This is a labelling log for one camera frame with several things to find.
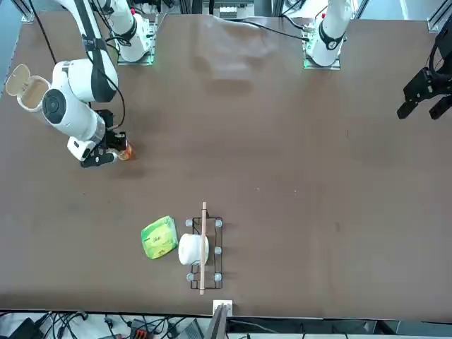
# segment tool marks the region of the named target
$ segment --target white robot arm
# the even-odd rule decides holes
[[[334,64],[352,14],[352,0],[328,1],[325,18],[316,21],[316,34],[307,52],[316,64],[322,67]]]
[[[114,162],[117,153],[126,149],[125,133],[110,131],[112,113],[95,112],[87,102],[111,101],[116,94],[117,73],[88,0],[58,1],[75,18],[88,58],[61,61],[54,67],[51,88],[42,99],[44,116],[70,137],[68,149],[82,166]]]
[[[127,62],[138,61],[150,51],[152,34],[148,19],[132,15],[126,0],[93,0],[98,11],[107,17],[114,36],[119,37],[120,53]]]

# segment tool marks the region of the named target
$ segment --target cable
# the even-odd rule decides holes
[[[318,12],[318,13],[316,14],[316,16],[314,16],[314,19],[317,18],[317,17],[320,15],[320,13],[322,13],[323,11],[325,11],[325,10],[326,10],[326,7],[328,7],[328,5],[326,5],[325,7],[323,7],[323,8],[320,10],[320,12]]]
[[[438,46],[436,45],[436,42],[433,44],[432,50],[430,51],[430,56],[429,56],[429,69],[430,72],[432,73],[432,76],[436,79],[439,80],[443,80],[443,81],[449,81],[452,79],[452,74],[441,74],[436,72],[436,69],[433,66],[433,62],[435,59],[435,54],[436,54],[436,49],[438,48]]]
[[[54,339],[57,339],[55,336],[55,319],[57,318],[57,314],[54,315],[54,318],[52,319],[52,333],[54,335]]]
[[[274,331],[274,330],[271,330],[271,329],[269,329],[269,328],[266,328],[266,327],[264,327],[264,326],[262,326],[262,325],[259,325],[258,323],[250,323],[250,322],[248,322],[248,321],[241,321],[241,320],[234,320],[234,319],[229,319],[229,321],[232,322],[232,323],[242,323],[242,324],[244,324],[244,325],[250,325],[250,326],[259,327],[260,329],[265,330],[265,331],[267,331],[267,332],[279,334],[279,332],[276,332],[276,331]]]
[[[287,19],[290,22],[290,25],[294,26],[295,28],[298,28],[299,30],[304,30],[304,26],[298,25],[297,23],[295,23],[291,18],[289,18],[285,14],[282,15],[282,18]]]
[[[56,65],[56,64],[57,64],[57,60],[55,59],[54,51],[53,51],[52,48],[50,47],[49,38],[47,37],[47,34],[45,34],[44,27],[42,27],[41,19],[40,19],[39,16],[37,16],[37,13],[36,13],[35,7],[33,6],[32,0],[28,0],[28,1],[30,2],[31,9],[32,9],[32,11],[33,11],[33,14],[34,14],[35,17],[36,17],[37,23],[38,23],[39,26],[41,27],[41,32],[42,32],[42,35],[44,35],[45,42],[46,42],[46,44],[47,44],[47,47],[49,48],[50,55],[52,56],[52,60],[54,61],[54,64]]]
[[[143,321],[144,321],[144,326],[146,327],[146,338],[149,338],[149,327],[148,324],[146,323],[146,318],[144,316],[143,317]]]
[[[287,33],[281,32],[280,30],[274,30],[274,29],[269,28],[267,26],[261,25],[260,23],[253,23],[251,21],[245,21],[245,20],[242,20],[240,22],[241,23],[248,23],[250,25],[263,28],[264,30],[269,30],[269,31],[277,33],[277,34],[285,35],[286,37],[293,37],[293,38],[298,39],[298,40],[303,40],[303,41],[309,42],[309,39],[307,37],[299,37],[298,35],[287,34]]]
[[[70,315],[71,315],[71,314],[65,315],[65,317],[66,317],[66,323],[65,323],[64,325],[65,325],[65,327],[68,328],[69,333],[71,334],[71,337],[72,337],[73,339],[77,339],[77,335],[75,335],[75,334],[73,333],[72,328],[71,328],[71,324],[70,324],[71,320],[75,318],[75,315],[73,315],[72,318],[69,319],[69,316],[70,316]]]
[[[183,318],[181,318],[180,320],[176,321],[176,323],[175,323],[173,326],[171,326],[171,328],[170,328],[170,325],[168,325],[167,332],[165,333],[164,336],[160,337],[160,339],[164,339],[165,337],[167,337],[168,334],[170,334],[170,332],[171,332],[174,328],[176,328],[176,326],[179,325],[179,323],[180,323],[181,321],[183,321],[183,320],[185,320],[185,319],[186,319],[186,317],[183,317]]]
[[[153,334],[157,334],[157,335],[162,334],[163,330],[165,329],[165,322],[168,321],[168,319],[170,319],[170,318],[164,317],[163,320],[161,320],[161,322],[159,322],[157,325],[155,325],[154,330],[153,330]],[[162,329],[159,332],[155,331],[158,328],[158,326],[160,326],[161,323],[163,324],[162,325]]]
[[[112,81],[112,79],[110,79],[110,78],[108,77],[108,75],[104,73],[104,71],[103,71],[102,69],[100,69],[99,67],[97,67],[96,65],[94,65],[94,61],[91,59],[91,56],[89,55],[88,52],[86,52],[86,56],[87,56],[88,59],[91,61],[91,64],[93,65],[93,67],[95,67],[96,70],[97,70],[99,73],[101,73],[101,74],[102,74],[102,75],[103,75],[103,76],[104,76],[104,77],[112,84],[112,86],[114,87],[114,89],[117,90],[118,93],[119,93],[119,95],[121,96],[121,101],[122,101],[122,118],[121,118],[121,122],[120,122],[119,124],[115,125],[115,126],[110,127],[109,130],[117,129],[117,128],[119,128],[119,127],[124,123],[124,120],[125,120],[125,118],[126,118],[126,103],[125,103],[125,101],[124,101],[124,96],[122,95],[122,92],[119,90],[118,86],[116,86],[116,84]]]
[[[109,42],[112,40],[118,40],[118,42],[121,44],[123,44],[124,46],[131,46],[132,44],[127,41],[126,39],[124,39],[123,37],[120,37],[118,35],[115,35],[114,37],[108,37],[107,39],[105,39],[105,42]]]
[[[306,1],[306,0],[298,0],[298,1],[295,2],[293,5],[291,5],[291,7],[289,7],[288,9],[286,9],[286,10],[284,11],[284,13],[281,14],[281,16],[284,16],[287,12],[289,12],[292,8],[294,8],[294,7],[295,7],[297,4],[299,4],[300,2],[302,2],[300,8],[303,7],[305,1]]]
[[[112,338],[116,338],[116,335],[113,333],[113,330],[108,326],[108,329],[110,330],[110,333],[112,334]]]
[[[119,318],[121,318],[121,320],[127,325],[127,327],[132,327],[132,322],[131,321],[126,321],[126,319],[124,319],[124,317],[121,314],[118,314]]]

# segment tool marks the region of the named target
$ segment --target white bracket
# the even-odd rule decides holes
[[[212,314],[214,314],[215,310],[222,304],[227,306],[227,316],[232,316],[232,300],[214,300]]]

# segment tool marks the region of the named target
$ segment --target black cable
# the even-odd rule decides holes
[[[144,326],[146,327],[146,338],[149,338],[149,327],[148,327],[148,323],[146,323],[146,318],[144,316],[143,317],[143,321],[144,321]]]
[[[256,26],[256,27],[260,27],[260,28],[263,28],[264,30],[269,30],[269,31],[277,33],[277,34],[285,35],[286,37],[293,37],[293,38],[298,39],[298,40],[303,40],[303,41],[309,42],[309,39],[307,37],[299,37],[298,35],[287,34],[287,33],[281,32],[280,30],[274,30],[274,29],[269,28],[267,26],[261,25],[260,23],[253,23],[251,21],[245,21],[245,20],[242,20],[240,22],[241,23],[249,23],[250,25],[253,25],[253,26]]]
[[[328,5],[326,5],[325,7],[323,7],[323,8],[320,10],[320,12],[318,12],[318,13],[316,14],[316,16],[314,16],[314,19],[317,18],[317,17],[319,16],[320,13],[322,13],[323,11],[325,11],[325,10],[326,10],[326,7],[328,7]]]
[[[54,339],[57,339],[55,336],[55,319],[57,318],[57,314],[54,315],[54,318],[52,319],[52,333],[54,335]]]
[[[121,320],[127,325],[127,327],[132,327],[132,322],[131,321],[127,321],[126,319],[124,319],[122,314],[118,314],[118,315],[119,315],[119,318],[121,318]]]
[[[104,71],[102,69],[100,69],[99,67],[97,67],[96,65],[94,65],[94,61],[91,59],[91,56],[89,55],[89,53],[86,52],[86,56],[88,57],[88,59],[91,61],[91,64],[93,65],[93,67],[96,68],[96,70],[101,73],[114,87],[115,90],[118,91],[119,95],[121,96],[121,101],[122,101],[122,118],[121,118],[121,122],[116,125],[113,129],[117,129],[119,128],[123,123],[124,120],[126,118],[126,103],[124,101],[124,96],[122,95],[121,91],[119,90],[118,86],[116,86],[116,84],[112,81],[112,79],[109,78],[109,76],[107,74],[104,73]]]
[[[137,327],[136,329],[139,330],[140,328],[143,328],[145,325],[146,325],[146,326],[147,326],[147,325],[152,325],[153,323],[156,323],[156,322],[159,321],[159,323],[158,323],[157,325],[155,325],[154,328],[153,328],[153,334],[155,334],[155,335],[161,334],[161,333],[163,332],[163,328],[165,327],[164,324],[163,324],[163,328],[162,328],[162,330],[161,330],[160,332],[155,332],[155,329],[156,329],[158,326],[160,326],[160,324],[163,323],[165,320],[170,319],[170,318],[172,318],[172,317],[169,317],[169,318],[164,317],[164,318],[161,318],[161,319],[155,319],[154,321],[151,321],[151,322],[149,322],[149,323],[140,325],[140,326]]]
[[[176,326],[179,325],[179,323],[180,323],[181,321],[183,321],[183,320],[185,320],[185,319],[186,319],[185,316],[184,316],[183,318],[179,319],[178,321],[176,321],[176,323],[175,323],[173,326],[171,326],[171,328],[170,328],[170,325],[169,325],[170,323],[168,323],[168,329],[167,329],[167,332],[165,333],[164,336],[160,337],[160,339],[164,339],[165,337],[167,337],[168,334],[170,334],[170,332],[171,332],[173,329],[175,329]]]
[[[115,46],[113,46],[112,44],[107,44],[107,46],[114,49],[116,53],[119,54],[119,49],[117,49]]]
[[[120,36],[114,36],[114,37],[108,37],[107,39],[105,39],[105,42],[109,42],[109,41],[112,41],[112,40],[118,40],[119,41],[119,43],[121,44],[123,44],[124,46],[131,46],[131,43],[129,42],[129,41],[127,41],[126,39],[124,39],[123,37],[120,37]]]
[[[73,333],[73,331],[72,331],[72,328],[71,328],[71,324],[69,323],[74,317],[72,317],[71,319],[69,319],[69,316],[70,316],[71,314],[65,314],[62,318],[61,318],[61,315],[59,315],[59,318],[61,319],[61,321],[63,322],[63,329],[65,329],[66,327],[68,328],[68,330],[69,330],[69,333],[71,334],[71,337],[73,338],[73,339],[77,339],[77,335],[75,335],[74,333]]]
[[[115,338],[116,335],[113,333],[113,330],[110,328],[110,326],[108,326],[108,329],[110,330],[110,333],[112,334],[112,338]]]
[[[429,69],[430,72],[432,73],[432,76],[436,79],[439,80],[443,80],[443,81],[449,81],[452,79],[452,74],[441,74],[436,72],[436,69],[433,66],[433,62],[435,59],[435,54],[436,54],[436,49],[438,48],[438,46],[436,45],[436,42],[433,44],[432,50],[430,51],[430,56],[429,56]]]
[[[295,28],[298,28],[299,30],[304,30],[303,26],[298,25],[297,23],[295,23],[291,18],[289,18],[285,14],[283,14],[281,17],[287,19],[287,21],[290,22],[290,25],[294,26]]]
[[[297,2],[295,2],[293,5],[291,5],[291,7],[289,7],[288,9],[286,9],[284,11],[284,13],[282,13],[280,16],[284,16],[287,12],[289,12],[292,8],[294,8],[297,4],[302,3],[300,5],[300,8],[303,7],[304,3],[306,2],[306,0],[298,0]]]
[[[153,329],[153,334],[155,335],[159,335],[163,333],[163,330],[165,329],[165,322],[168,321],[167,317],[164,317],[163,320],[161,320],[161,322],[159,322],[157,325],[155,325],[154,329]],[[160,331],[156,331],[158,329],[158,326],[160,326],[160,324],[162,324],[162,329]]]
[[[39,26],[41,27],[41,32],[42,32],[42,35],[44,35],[45,42],[47,43],[47,47],[49,48],[50,55],[52,55],[52,60],[54,61],[54,64],[56,65],[56,64],[57,64],[57,60],[55,59],[54,51],[53,51],[52,48],[50,47],[50,42],[49,42],[49,39],[47,38],[47,34],[45,34],[44,27],[42,27],[41,19],[40,19],[39,16],[37,16],[37,13],[36,13],[35,7],[33,6],[32,0],[28,0],[28,1],[30,2],[31,9],[32,9],[32,11],[33,11],[33,14],[34,14],[35,17],[36,17],[37,23],[38,23]]]

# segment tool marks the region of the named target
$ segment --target table surface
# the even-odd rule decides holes
[[[68,13],[43,13],[58,60],[83,58]],[[294,33],[277,18],[262,23]],[[341,71],[301,44],[210,16],[168,16],[154,66],[119,66],[137,158],[82,169],[66,137],[3,95],[3,308],[450,320],[452,118],[399,121],[434,41],[425,22],[350,24]],[[51,79],[36,23],[13,67]],[[108,105],[120,118],[117,97]],[[224,284],[200,296],[177,251],[140,231],[171,215],[225,221]]]

